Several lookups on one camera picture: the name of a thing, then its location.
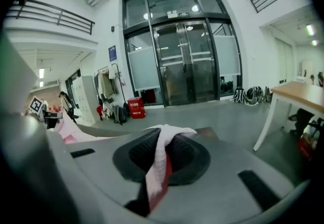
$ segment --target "white locker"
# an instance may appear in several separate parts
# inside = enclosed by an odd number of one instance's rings
[[[79,105],[82,118],[84,122],[82,124],[91,126],[100,120],[97,113],[97,107],[99,106],[93,81],[91,76],[82,76],[73,81],[73,88],[75,93],[75,99]]]

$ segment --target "frosted glass panel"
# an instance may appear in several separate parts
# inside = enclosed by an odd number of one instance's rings
[[[215,35],[214,39],[220,76],[239,75],[239,57],[235,37]]]
[[[134,89],[159,88],[153,47],[128,53]]]

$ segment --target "black rubber strip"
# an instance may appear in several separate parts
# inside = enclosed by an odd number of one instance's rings
[[[87,148],[87,149],[71,152],[70,154],[73,158],[77,158],[77,157],[86,156],[88,154],[92,154],[94,152],[95,151],[92,148]]]
[[[279,202],[278,196],[258,177],[255,172],[245,170],[238,174],[252,196],[265,211]]]

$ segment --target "double door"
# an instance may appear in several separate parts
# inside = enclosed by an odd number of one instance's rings
[[[214,100],[214,52],[204,21],[153,28],[166,105]]]

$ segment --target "sign on wall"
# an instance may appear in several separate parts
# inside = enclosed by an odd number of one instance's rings
[[[112,46],[112,47],[108,48],[108,52],[109,52],[109,61],[110,62],[117,59],[116,46]]]
[[[42,111],[42,101],[40,99],[38,99],[36,96],[34,96],[31,99],[31,102],[29,104],[29,109],[33,112],[36,113],[37,115],[39,115],[39,113]]]

